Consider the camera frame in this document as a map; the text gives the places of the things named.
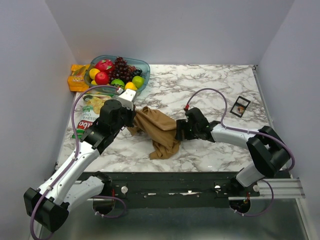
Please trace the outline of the brown clothing garment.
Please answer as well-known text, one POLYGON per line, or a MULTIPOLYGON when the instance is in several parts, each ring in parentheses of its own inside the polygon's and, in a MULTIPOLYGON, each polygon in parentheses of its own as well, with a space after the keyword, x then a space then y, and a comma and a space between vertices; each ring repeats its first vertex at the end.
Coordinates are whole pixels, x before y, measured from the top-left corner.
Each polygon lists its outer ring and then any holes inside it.
POLYGON ((148 106, 137 109, 133 127, 128 127, 131 135, 144 132, 151 140, 154 151, 149 154, 150 160, 166 160, 174 156, 181 142, 176 139, 177 124, 174 119, 160 110, 148 106))

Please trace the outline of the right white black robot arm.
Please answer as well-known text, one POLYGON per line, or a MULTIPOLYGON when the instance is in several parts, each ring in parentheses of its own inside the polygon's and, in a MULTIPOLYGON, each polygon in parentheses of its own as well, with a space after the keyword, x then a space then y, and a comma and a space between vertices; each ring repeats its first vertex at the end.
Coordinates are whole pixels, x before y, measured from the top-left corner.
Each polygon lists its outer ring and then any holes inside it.
POLYGON ((225 126, 221 121, 209 122, 200 109, 185 112, 185 119, 176 121, 178 141, 201 139, 212 143, 226 143, 249 151, 252 163, 241 169, 230 181, 230 191, 241 196, 248 187, 263 179, 273 178, 292 155, 273 128, 245 130, 225 126))

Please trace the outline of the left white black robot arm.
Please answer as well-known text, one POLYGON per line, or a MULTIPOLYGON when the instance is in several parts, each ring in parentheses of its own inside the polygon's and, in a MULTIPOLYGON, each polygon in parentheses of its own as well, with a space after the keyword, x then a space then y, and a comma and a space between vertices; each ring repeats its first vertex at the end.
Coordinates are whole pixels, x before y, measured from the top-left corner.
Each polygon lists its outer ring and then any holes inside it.
POLYGON ((132 100, 120 97, 107 100, 99 117, 76 141, 73 154, 38 189, 28 188, 24 204, 32 222, 38 222, 51 233, 66 221, 72 205, 67 194, 84 170, 114 141, 124 127, 131 127, 136 115, 132 100))

